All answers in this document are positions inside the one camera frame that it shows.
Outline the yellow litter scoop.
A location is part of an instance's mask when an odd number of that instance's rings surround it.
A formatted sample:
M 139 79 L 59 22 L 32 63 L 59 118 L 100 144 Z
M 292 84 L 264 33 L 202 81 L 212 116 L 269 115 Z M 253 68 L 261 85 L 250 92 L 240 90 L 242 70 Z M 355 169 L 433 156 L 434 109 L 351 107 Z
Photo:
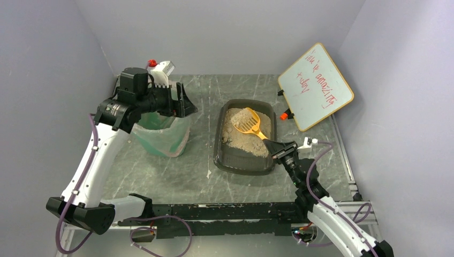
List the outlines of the yellow litter scoop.
M 230 119 L 233 127 L 242 134 L 253 134 L 261 140 L 268 139 L 261 131 L 261 119 L 251 108 L 243 108 Z

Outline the green trash bin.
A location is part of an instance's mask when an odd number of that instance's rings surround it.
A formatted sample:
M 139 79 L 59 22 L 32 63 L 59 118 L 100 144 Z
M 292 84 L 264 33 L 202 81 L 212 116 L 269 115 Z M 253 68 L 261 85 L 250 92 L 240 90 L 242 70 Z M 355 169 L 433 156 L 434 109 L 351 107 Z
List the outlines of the green trash bin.
M 187 144 L 192 120 L 161 116 L 156 112 L 141 115 L 132 133 L 152 155 L 178 157 Z

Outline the dark grey litter tray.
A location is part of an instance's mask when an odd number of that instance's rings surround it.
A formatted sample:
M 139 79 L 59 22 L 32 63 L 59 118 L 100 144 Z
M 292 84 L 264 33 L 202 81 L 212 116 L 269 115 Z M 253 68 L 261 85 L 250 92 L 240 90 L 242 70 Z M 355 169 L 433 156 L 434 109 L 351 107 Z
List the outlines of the dark grey litter tray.
M 234 148 L 223 141 L 224 123 L 227 121 L 227 112 L 233 108 L 250 107 L 257 113 L 270 118 L 270 136 L 271 140 L 277 139 L 277 121 L 276 114 L 272 106 L 263 101 L 249 99 L 233 99 L 221 107 L 218 115 L 215 143 L 214 143 L 214 164 L 221 170 L 228 171 L 246 176 L 262 176 L 272 172 L 275 164 L 270 156 L 254 156 L 242 149 Z

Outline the clear plastic bin liner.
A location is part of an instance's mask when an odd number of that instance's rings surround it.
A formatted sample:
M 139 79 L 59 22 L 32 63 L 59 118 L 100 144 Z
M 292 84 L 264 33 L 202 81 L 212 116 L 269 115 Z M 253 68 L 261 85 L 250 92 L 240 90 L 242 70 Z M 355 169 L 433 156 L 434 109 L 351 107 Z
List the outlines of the clear plastic bin liner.
M 159 90 L 170 93 L 177 111 L 180 107 L 190 106 L 183 84 L 174 82 L 169 88 L 149 85 L 147 91 L 157 93 Z M 148 153 L 178 157 L 185 149 L 190 127 L 190 118 L 166 117 L 158 112 L 151 112 L 141 115 L 141 119 L 132 129 L 132 134 Z

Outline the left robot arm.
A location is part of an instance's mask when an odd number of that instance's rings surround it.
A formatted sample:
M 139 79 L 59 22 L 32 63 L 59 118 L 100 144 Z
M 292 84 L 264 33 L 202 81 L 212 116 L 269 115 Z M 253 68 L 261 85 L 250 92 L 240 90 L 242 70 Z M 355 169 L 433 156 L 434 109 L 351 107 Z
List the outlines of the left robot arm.
M 66 189 L 50 197 L 46 208 L 58 217 L 58 228 L 70 224 L 101 235 L 112 223 L 154 216 L 152 199 L 132 193 L 116 200 L 102 199 L 102 189 L 119 150 L 143 114 L 184 118 L 197 112 L 184 85 L 172 82 L 158 69 L 128 67 L 119 76 L 112 97 L 89 117 L 92 135 Z

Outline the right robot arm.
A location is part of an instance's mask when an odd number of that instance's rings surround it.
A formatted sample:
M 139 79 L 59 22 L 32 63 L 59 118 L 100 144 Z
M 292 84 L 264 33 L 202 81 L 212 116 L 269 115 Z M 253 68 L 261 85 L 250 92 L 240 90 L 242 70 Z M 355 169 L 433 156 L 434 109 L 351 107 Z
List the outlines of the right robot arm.
M 332 150 L 330 142 L 321 141 L 327 148 L 314 159 L 301 159 L 296 142 L 263 140 L 275 163 L 284 166 L 296 187 L 296 208 L 302 218 L 315 224 L 344 256 L 393 256 L 391 245 L 378 241 L 361 229 L 338 206 L 319 183 L 316 164 Z

